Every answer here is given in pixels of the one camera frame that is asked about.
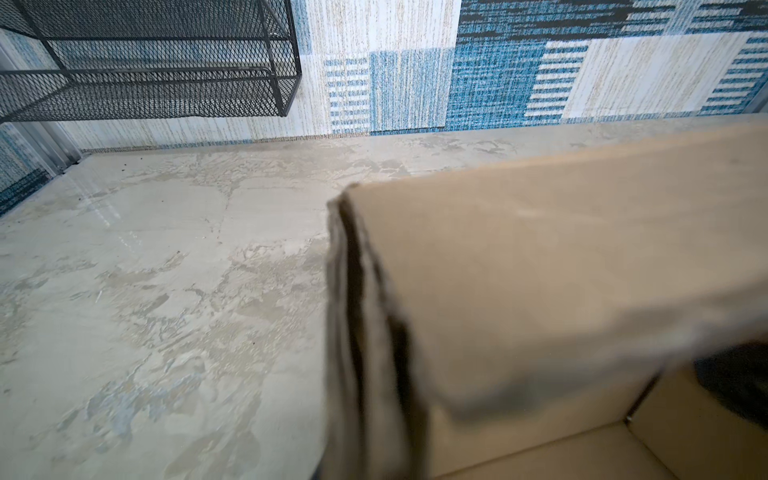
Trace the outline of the brown cardboard box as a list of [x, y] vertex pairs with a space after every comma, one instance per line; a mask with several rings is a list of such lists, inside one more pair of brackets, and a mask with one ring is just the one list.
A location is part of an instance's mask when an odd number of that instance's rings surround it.
[[321, 479], [763, 479], [767, 126], [354, 184]]

